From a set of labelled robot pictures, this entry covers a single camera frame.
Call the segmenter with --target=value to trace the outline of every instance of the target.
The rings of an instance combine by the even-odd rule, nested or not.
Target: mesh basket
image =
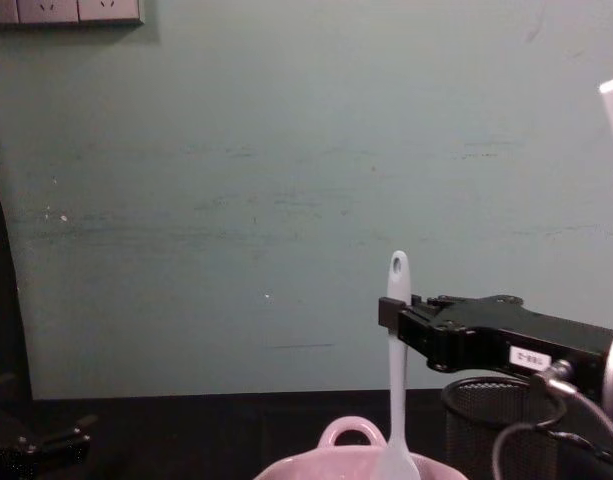
[[[473,378],[442,392],[447,410],[447,461],[470,480],[492,480],[493,444],[499,432],[517,422],[548,426],[566,409],[558,399],[531,394],[512,378]],[[555,480],[557,441],[537,432],[520,432],[504,445],[504,480]]]

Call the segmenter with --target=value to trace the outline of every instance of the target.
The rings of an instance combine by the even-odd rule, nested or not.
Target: pink bowl
[[[370,446],[335,446],[340,434],[362,432]],[[268,467],[255,480],[369,480],[386,441],[379,429],[361,417],[335,420],[322,434],[319,445],[310,452],[285,458]],[[454,468],[411,453],[422,480],[467,480]]]

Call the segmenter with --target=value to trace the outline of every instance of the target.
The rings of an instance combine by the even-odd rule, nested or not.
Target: green painted wall
[[[146,6],[0,33],[38,397],[386,387],[399,248],[423,295],[613,327],[613,1]]]

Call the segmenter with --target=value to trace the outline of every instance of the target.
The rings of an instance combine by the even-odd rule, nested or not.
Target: label sticker
[[[550,367],[552,361],[553,359],[550,355],[533,352],[525,348],[513,347],[512,345],[510,347],[510,363],[513,365],[541,372]]]

